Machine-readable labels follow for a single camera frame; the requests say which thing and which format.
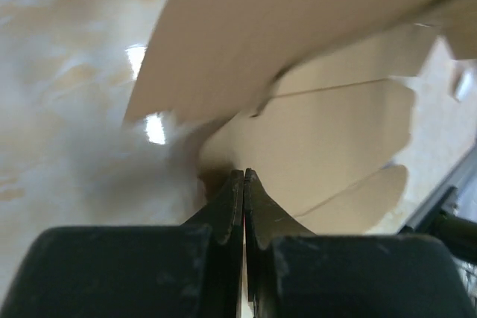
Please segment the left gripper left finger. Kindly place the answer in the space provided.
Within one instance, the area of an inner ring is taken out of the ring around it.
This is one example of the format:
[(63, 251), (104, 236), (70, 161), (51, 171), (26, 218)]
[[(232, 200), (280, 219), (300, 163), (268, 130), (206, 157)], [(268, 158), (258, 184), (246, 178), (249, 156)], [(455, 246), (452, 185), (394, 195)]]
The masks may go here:
[(64, 226), (31, 245), (12, 317), (238, 317), (243, 173), (179, 226)]

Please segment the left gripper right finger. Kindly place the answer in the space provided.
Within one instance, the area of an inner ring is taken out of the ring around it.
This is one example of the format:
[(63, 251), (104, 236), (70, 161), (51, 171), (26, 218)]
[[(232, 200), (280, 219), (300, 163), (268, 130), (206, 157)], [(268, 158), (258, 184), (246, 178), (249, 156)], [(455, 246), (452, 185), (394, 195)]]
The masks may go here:
[(457, 260), (474, 222), (433, 208), (393, 235), (316, 235), (244, 175), (247, 297), (255, 317), (474, 317)]

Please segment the brown cardboard box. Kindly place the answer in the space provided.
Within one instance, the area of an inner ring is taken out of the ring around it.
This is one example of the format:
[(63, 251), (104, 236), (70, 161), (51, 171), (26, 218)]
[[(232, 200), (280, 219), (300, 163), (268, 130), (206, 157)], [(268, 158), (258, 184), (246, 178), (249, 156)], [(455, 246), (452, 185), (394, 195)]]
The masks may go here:
[(316, 233), (392, 232), (471, 151), (476, 0), (167, 0), (124, 115), (200, 122)]

